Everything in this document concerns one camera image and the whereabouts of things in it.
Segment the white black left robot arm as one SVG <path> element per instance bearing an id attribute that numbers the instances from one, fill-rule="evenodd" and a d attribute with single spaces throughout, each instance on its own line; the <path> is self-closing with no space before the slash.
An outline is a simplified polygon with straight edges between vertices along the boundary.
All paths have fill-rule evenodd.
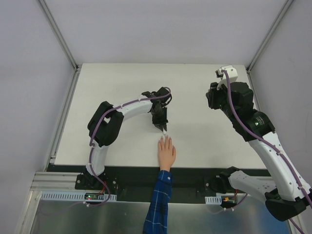
<path id="1" fill-rule="evenodd" d="M 167 132 L 167 105 L 172 100 L 171 90 L 161 87 L 158 91 L 143 92 L 137 99 L 120 105 L 102 102 L 87 125 L 90 137 L 90 154 L 85 170 L 77 176 L 78 190 L 100 190 L 103 182 L 105 160 L 109 146 L 117 139 L 124 121 L 150 113 L 152 124 L 162 133 Z"/>

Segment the blue plaid sleeve forearm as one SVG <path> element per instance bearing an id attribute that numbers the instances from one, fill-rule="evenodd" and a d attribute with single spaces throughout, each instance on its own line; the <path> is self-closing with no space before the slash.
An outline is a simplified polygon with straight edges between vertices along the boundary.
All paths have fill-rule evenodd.
<path id="1" fill-rule="evenodd" d="M 172 196 L 172 181 L 170 172 L 159 172 L 152 200 L 144 220 L 143 234 L 168 233 L 168 203 Z"/>

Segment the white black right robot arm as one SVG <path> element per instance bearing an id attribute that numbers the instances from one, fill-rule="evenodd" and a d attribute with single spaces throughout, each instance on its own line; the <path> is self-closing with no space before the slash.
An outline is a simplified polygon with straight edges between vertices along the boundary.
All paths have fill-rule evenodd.
<path id="1" fill-rule="evenodd" d="M 263 202 L 274 218 L 286 221 L 305 211 L 312 188 L 283 152 L 268 116 L 254 108 L 253 97 L 253 91 L 244 82 L 233 82 L 230 89 L 224 84 L 218 88 L 218 83 L 213 82 L 206 93 L 208 106 L 226 115 L 235 131 L 259 155 L 273 181 L 262 181 L 230 167 L 210 185 L 223 194 L 233 189 L 241 190 Z"/>

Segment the mannequin hand with long nails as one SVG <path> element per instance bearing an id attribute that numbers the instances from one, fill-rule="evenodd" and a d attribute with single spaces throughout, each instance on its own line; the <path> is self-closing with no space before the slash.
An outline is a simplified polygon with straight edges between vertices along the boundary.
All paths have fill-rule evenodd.
<path id="1" fill-rule="evenodd" d="M 176 160 L 176 148 L 169 136 L 162 136 L 158 141 L 158 160 L 160 170 L 168 172 Z"/>

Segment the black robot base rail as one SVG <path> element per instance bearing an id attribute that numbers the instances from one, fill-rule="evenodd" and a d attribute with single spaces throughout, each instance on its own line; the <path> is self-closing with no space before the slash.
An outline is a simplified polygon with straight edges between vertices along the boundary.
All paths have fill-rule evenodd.
<path id="1" fill-rule="evenodd" d="M 75 189 L 102 191 L 116 195 L 118 201 L 154 202 L 156 197 L 171 203 L 203 204 L 217 193 L 242 193 L 225 178 L 238 168 L 171 168 L 108 166 L 98 176 L 83 171 L 76 178 Z"/>

